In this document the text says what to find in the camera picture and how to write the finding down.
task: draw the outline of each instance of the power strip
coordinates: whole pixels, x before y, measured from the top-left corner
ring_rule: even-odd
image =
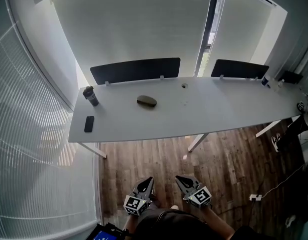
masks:
[[[251,194],[249,197],[249,201],[260,201],[262,199],[261,194]]]

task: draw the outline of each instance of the table surface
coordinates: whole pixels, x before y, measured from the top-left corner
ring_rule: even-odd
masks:
[[[304,99],[297,86],[285,83],[279,92],[260,81],[178,77],[96,85],[99,105],[93,107],[81,88],[69,131],[69,142],[119,142],[212,133],[265,124],[299,115]],[[139,105],[137,97],[157,101]],[[84,132],[87,116],[93,131]]]

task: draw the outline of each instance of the white roller blind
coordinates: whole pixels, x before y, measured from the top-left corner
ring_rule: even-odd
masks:
[[[210,0],[53,0],[68,43],[90,84],[90,68],[180,58],[192,77]]]
[[[217,59],[249,62],[271,9],[260,0],[225,0],[203,76],[210,77]]]
[[[67,142],[71,117],[0,0],[0,239],[49,238],[96,221],[94,155]]]

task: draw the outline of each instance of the table leg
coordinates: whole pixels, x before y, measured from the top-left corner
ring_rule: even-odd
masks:
[[[278,124],[281,120],[278,121],[274,121],[272,122],[270,125],[268,125],[266,128],[264,128],[263,130],[261,130],[259,133],[256,134],[256,138],[258,138],[259,136],[263,135],[266,131],[268,131],[270,128],[274,127],[276,124]]]
[[[81,146],[83,146],[84,148],[88,149],[89,151],[93,152],[94,154],[106,159],[107,155],[102,152],[101,150],[99,150],[98,148],[96,148],[92,143],[86,143],[86,142],[78,142],[78,144],[80,144]]]
[[[204,138],[207,137],[207,135],[208,135],[208,133],[197,135],[197,137],[194,139],[194,141],[189,145],[188,152],[193,151],[204,140]]]

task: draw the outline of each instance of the black phone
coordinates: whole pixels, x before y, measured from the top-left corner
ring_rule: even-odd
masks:
[[[92,115],[91,115],[91,116],[88,116],[88,117],[86,118],[84,132],[86,132],[86,133],[91,133],[92,130],[93,130],[93,124],[94,124],[94,117],[93,117]]]

